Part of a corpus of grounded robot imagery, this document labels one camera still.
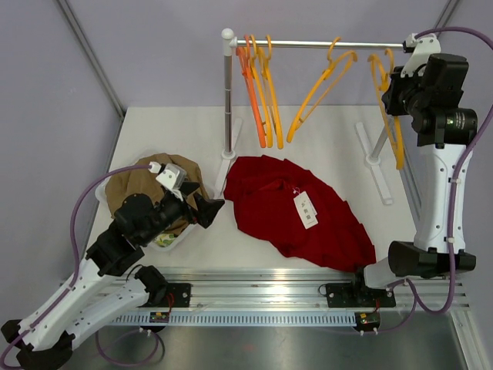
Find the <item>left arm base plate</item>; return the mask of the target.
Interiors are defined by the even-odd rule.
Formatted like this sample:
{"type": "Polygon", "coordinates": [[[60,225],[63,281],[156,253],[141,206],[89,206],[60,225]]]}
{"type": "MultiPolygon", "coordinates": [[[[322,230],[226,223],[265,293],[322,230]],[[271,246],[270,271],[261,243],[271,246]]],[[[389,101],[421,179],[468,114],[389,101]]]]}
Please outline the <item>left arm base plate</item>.
{"type": "Polygon", "coordinates": [[[188,308],[192,293],[192,285],[189,283],[170,283],[162,289],[153,307],[158,308],[188,308]]]}

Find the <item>yellow hanger of lemon skirt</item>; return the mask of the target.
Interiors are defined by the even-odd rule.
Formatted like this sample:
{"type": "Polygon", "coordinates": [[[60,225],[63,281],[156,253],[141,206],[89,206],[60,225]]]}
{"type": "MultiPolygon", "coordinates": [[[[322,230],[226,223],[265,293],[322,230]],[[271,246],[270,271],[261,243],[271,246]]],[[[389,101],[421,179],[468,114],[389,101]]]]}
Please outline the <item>yellow hanger of lemon skirt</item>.
{"type": "Polygon", "coordinates": [[[273,54],[273,43],[270,35],[266,35],[267,50],[257,47],[257,55],[260,62],[262,83],[264,88],[264,97],[267,103],[267,110],[270,117],[271,126],[275,134],[277,149],[282,150],[283,128],[280,119],[279,107],[277,102],[277,92],[275,89],[272,72],[270,70],[270,61],[273,54]]]}

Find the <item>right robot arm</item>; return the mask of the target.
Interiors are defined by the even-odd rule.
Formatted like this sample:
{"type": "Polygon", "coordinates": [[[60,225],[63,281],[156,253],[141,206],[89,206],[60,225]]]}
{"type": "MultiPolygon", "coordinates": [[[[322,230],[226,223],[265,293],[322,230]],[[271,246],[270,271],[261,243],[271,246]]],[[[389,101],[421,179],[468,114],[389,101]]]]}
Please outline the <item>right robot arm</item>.
{"type": "Polygon", "coordinates": [[[392,288],[412,277],[447,277],[453,288],[456,277],[477,264],[476,256],[465,250],[462,231],[465,179],[478,138],[476,112],[459,106],[468,60],[435,52],[411,69],[385,69],[375,54],[368,61],[382,116],[394,121],[387,136],[396,164],[404,164],[399,118],[408,115],[428,185],[414,239],[391,242],[385,259],[355,274],[350,298],[362,306],[378,298],[393,300],[392,288]]]}

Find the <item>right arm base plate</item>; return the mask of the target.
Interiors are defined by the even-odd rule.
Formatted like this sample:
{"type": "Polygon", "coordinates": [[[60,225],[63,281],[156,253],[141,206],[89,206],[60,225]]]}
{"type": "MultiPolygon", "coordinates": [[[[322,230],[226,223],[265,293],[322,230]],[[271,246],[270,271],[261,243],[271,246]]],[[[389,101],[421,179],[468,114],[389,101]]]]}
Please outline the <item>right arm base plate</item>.
{"type": "Polygon", "coordinates": [[[360,287],[352,283],[324,285],[329,308],[395,308],[393,292],[385,289],[360,287]]]}

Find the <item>yellow hanger of poppy skirt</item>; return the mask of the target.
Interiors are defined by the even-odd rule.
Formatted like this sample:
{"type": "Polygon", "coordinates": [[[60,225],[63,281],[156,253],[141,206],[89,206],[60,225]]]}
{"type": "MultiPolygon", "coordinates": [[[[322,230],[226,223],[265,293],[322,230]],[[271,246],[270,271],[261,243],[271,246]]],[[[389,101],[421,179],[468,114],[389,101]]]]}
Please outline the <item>yellow hanger of poppy skirt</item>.
{"type": "Polygon", "coordinates": [[[250,97],[250,106],[257,128],[261,148],[273,146],[273,128],[268,108],[267,91],[260,73],[260,50],[253,35],[245,35],[246,41],[246,84],[250,97]]]}

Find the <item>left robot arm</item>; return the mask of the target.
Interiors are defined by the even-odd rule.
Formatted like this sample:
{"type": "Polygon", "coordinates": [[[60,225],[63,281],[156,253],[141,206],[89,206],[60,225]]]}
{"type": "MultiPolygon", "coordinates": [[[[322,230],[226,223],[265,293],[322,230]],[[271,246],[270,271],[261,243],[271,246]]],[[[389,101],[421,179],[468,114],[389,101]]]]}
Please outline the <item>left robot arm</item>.
{"type": "Polygon", "coordinates": [[[36,312],[3,324],[8,346],[18,349],[19,369],[59,369],[88,337],[126,311],[172,303],[168,281],[152,265],[140,267],[122,288],[101,301],[89,301],[122,277],[143,257],[143,248],[175,222],[211,225],[225,202],[204,198],[197,193],[199,186],[185,182],[179,196],[166,192],[159,202],[143,193],[122,202],[70,279],[36,312]]]}

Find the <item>red skirt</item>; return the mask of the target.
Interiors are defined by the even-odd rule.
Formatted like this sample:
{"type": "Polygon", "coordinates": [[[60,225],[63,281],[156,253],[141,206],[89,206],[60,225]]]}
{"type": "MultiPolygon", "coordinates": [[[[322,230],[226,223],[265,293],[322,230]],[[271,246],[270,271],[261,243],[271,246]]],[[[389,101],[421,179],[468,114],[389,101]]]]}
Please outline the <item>red skirt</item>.
{"type": "Polygon", "coordinates": [[[355,272],[376,261],[374,245],[349,203],[309,170],[270,156],[241,156],[224,197],[236,225],[284,257],[355,272]]]}

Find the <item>tan corduroy skirt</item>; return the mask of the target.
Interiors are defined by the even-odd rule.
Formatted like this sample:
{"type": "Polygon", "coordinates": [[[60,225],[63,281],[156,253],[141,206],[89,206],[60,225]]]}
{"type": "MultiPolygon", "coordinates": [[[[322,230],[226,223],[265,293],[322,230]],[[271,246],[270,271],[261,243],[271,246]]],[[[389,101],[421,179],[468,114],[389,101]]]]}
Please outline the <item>tan corduroy skirt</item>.
{"type": "Polygon", "coordinates": [[[180,155],[154,154],[127,170],[116,171],[106,185],[114,218],[109,231],[122,231],[128,241],[145,246],[170,229],[190,224],[208,227],[209,197],[197,163],[180,155]]]}

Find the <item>yellow hanger of tan skirt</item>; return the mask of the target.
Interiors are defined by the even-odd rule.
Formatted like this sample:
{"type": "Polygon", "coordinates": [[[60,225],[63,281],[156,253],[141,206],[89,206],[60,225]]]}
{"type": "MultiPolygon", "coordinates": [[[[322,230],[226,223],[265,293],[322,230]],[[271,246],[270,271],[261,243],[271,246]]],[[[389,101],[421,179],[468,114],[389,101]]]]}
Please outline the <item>yellow hanger of tan skirt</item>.
{"type": "Polygon", "coordinates": [[[357,52],[353,49],[347,50],[334,57],[335,46],[341,41],[341,37],[336,37],[327,50],[327,68],[321,73],[318,80],[314,83],[309,93],[304,98],[297,110],[295,117],[287,134],[287,142],[291,143],[295,132],[305,123],[313,111],[323,102],[325,97],[335,88],[335,86],[350,71],[354,63],[357,62],[357,52]]]}

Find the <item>lemon print skirt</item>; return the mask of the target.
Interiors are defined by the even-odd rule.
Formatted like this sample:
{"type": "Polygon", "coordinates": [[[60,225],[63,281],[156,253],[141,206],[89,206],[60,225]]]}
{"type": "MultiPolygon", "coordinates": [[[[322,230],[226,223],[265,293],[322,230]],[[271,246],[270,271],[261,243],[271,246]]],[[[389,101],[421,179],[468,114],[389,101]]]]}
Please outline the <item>lemon print skirt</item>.
{"type": "Polygon", "coordinates": [[[168,248],[173,245],[177,238],[178,237],[173,233],[161,233],[154,238],[153,243],[158,248],[168,248]]]}

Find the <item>orange hanger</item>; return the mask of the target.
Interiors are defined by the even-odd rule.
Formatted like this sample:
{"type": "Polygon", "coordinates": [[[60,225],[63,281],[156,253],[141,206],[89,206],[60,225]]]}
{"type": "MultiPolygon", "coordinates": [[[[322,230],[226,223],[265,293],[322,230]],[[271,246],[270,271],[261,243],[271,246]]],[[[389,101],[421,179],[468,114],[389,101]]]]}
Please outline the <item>orange hanger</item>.
{"type": "Polygon", "coordinates": [[[258,140],[261,148],[267,146],[267,135],[264,130],[263,120],[260,115],[259,105],[257,102],[257,94],[253,83],[253,70],[250,64],[250,37],[245,35],[245,46],[236,47],[236,56],[240,62],[241,74],[243,76],[247,94],[250,100],[250,106],[253,113],[253,118],[257,128],[258,140]]]}

